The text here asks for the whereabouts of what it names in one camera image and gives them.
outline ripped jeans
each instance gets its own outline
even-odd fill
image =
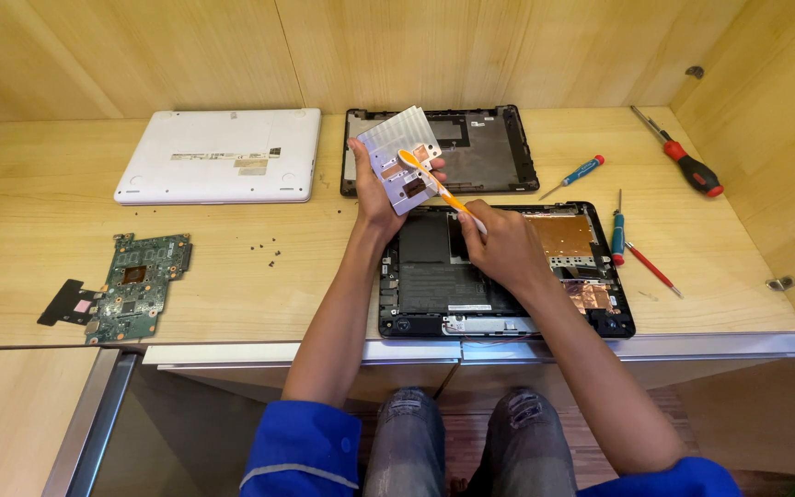
[[[402,388],[379,411],[364,497],[447,495],[444,422],[435,401]],[[480,467],[463,497],[564,497],[577,491],[558,413],[530,388],[495,405]]]

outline toothbrush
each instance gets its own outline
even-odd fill
[[[435,182],[435,185],[437,186],[437,193],[441,196],[441,198],[444,199],[444,202],[447,202],[447,205],[453,209],[456,209],[457,212],[465,212],[467,215],[471,216],[471,219],[474,220],[474,223],[477,225],[477,229],[483,234],[487,234],[487,227],[485,227],[483,223],[480,222],[480,220],[478,220],[477,217],[465,207],[465,205],[462,205],[462,203],[455,196],[453,196],[453,194],[450,193],[449,190],[437,180],[437,178],[435,178],[434,174],[430,173],[428,169],[425,169],[425,167],[419,163],[419,160],[416,158],[416,156],[406,150],[399,150],[397,152],[397,156],[400,158],[401,162],[407,166],[415,167],[427,174],[428,177]]]

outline blue screwdriver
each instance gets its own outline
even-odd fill
[[[594,170],[598,165],[602,165],[606,162],[606,159],[603,156],[594,156],[593,159],[589,160],[585,164],[581,164],[579,169],[576,169],[572,172],[569,176],[565,177],[563,181],[560,181],[558,186],[554,186],[554,188],[547,192],[545,195],[540,196],[539,200],[546,198],[547,196],[553,194],[554,192],[558,191],[560,186],[569,186],[571,185],[576,179],[581,178],[582,176],[586,176],[588,173]]]
[[[621,190],[618,190],[618,209],[615,216],[615,227],[612,229],[612,263],[615,266],[624,264],[624,214],[621,213]]]

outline blue sleeve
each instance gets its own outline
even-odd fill
[[[630,475],[579,491],[579,497],[741,497],[723,466],[686,457],[660,473]]]
[[[241,497],[339,495],[358,488],[358,418],[316,402],[272,402],[262,414]]]

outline laptop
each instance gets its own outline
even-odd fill
[[[604,339],[634,335],[634,318],[590,202],[494,207],[515,210],[532,223],[550,269],[594,331]],[[499,341],[537,335],[517,299],[471,264],[450,207],[410,210],[381,262],[379,333],[385,338]]]
[[[319,109],[160,111],[114,198],[122,205],[306,202]]]

